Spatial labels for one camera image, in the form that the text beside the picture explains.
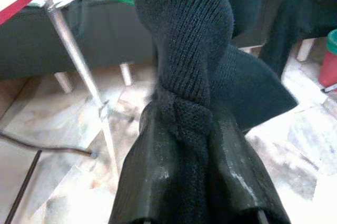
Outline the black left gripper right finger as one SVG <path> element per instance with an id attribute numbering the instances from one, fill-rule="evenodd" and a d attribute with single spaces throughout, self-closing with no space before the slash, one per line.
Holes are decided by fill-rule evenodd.
<path id="1" fill-rule="evenodd" d="M 212 223 L 289 223 L 258 154 L 231 119 L 212 129 Z"/>

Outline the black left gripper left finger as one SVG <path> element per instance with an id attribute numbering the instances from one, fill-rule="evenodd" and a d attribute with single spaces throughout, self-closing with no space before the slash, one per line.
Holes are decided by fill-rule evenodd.
<path id="1" fill-rule="evenodd" d="M 110 223 L 174 223 L 178 147 L 155 104 L 143 110 L 139 136 L 122 166 Z"/>

